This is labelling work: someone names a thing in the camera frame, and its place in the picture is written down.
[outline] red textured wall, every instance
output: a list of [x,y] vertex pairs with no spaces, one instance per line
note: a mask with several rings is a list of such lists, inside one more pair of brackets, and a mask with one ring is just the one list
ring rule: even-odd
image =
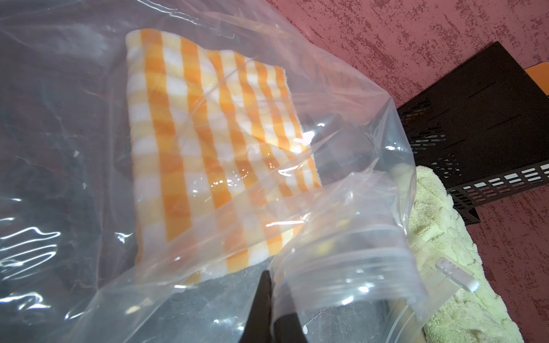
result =
[[401,105],[493,41],[549,60],[549,0],[268,0],[313,44]]
[[549,342],[549,185],[477,207],[467,231],[526,342]]
[[[549,60],[549,0],[268,0],[401,105],[494,41]],[[549,342],[549,186],[478,208],[468,230],[526,342]]]

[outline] checkered cloth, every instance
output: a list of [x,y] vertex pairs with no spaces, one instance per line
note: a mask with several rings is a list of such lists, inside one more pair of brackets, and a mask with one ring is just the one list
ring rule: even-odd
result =
[[[152,29],[129,33],[126,44],[139,261],[166,251],[188,230],[196,241],[218,236],[220,226],[193,224],[306,151],[310,139],[301,132],[281,67]],[[319,187],[309,158],[262,202]],[[265,260],[298,229],[243,220],[238,209],[226,212],[233,214],[223,220],[238,228],[225,235],[225,251],[258,230],[266,239],[197,271],[194,283]]]

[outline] yellow towel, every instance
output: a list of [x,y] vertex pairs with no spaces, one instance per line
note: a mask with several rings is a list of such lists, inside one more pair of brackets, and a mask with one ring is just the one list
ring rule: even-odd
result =
[[[189,239],[196,241],[217,235],[219,228],[193,224],[306,151],[310,139],[301,131],[281,67],[152,29],[129,33],[126,44],[139,261],[165,251],[190,229]],[[309,158],[261,201],[320,186]],[[219,218],[239,223],[225,251],[258,228],[274,238],[198,271],[193,282],[263,261],[299,229],[242,221],[235,213]]]

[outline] basket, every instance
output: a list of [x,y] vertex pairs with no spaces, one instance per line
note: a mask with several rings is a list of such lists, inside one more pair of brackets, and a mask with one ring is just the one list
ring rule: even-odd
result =
[[417,165],[466,224],[475,207],[549,181],[549,99],[495,42],[398,109]]

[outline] folded towel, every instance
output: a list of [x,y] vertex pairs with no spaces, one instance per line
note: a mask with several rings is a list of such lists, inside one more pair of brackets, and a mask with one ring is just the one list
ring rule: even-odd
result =
[[[296,227],[243,221],[238,209],[218,218],[218,224],[223,221],[218,227],[193,225],[310,147],[284,70],[152,29],[129,33],[126,44],[137,261],[165,251],[168,242],[188,230],[186,239],[218,237],[227,221],[239,227],[225,239],[225,251],[241,246],[247,234],[257,235],[258,227],[264,227],[266,238],[274,238],[210,265],[193,282],[221,277],[279,252]],[[312,158],[285,176],[262,201],[320,187]]]
[[425,325],[431,343],[523,342],[503,300],[484,276],[477,246],[453,209],[452,197],[427,167],[417,167],[410,231],[471,270],[480,282],[475,293],[460,289]]

